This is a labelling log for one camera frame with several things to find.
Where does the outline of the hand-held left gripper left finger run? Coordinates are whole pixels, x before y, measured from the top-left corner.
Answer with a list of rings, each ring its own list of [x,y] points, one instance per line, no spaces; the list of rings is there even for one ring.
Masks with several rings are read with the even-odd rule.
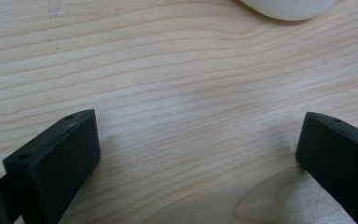
[[[3,160],[8,218],[58,224],[100,158],[93,109],[60,119]]]

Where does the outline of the white bowl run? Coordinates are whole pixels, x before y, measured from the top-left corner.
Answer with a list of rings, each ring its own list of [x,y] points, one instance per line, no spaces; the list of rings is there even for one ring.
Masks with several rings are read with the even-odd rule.
[[[255,11],[277,20],[303,21],[314,18],[337,0],[240,0]]]

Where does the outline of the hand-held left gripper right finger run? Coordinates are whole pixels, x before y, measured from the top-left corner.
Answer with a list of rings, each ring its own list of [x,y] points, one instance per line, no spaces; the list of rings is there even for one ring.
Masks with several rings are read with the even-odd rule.
[[[358,224],[358,129],[341,119],[309,112],[296,160]]]

